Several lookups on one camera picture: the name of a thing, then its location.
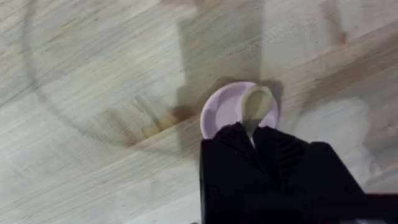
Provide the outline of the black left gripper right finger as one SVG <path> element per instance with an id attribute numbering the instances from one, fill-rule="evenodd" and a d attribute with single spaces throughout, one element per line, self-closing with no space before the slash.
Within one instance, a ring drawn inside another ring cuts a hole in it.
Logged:
<path id="1" fill-rule="evenodd" d="M 328 223 L 366 218 L 365 193 L 335 150 L 273 128 L 257 128 L 254 147 L 273 191 L 256 199 L 254 223 Z"/>

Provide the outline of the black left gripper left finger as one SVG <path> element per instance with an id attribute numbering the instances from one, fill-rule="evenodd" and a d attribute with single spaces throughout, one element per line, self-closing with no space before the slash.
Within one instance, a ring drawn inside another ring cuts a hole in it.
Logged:
<path id="1" fill-rule="evenodd" d="M 271 189 L 271 178 L 241 123 L 221 128 L 200 149 L 200 196 L 203 223 L 265 223 L 252 208 Z"/>

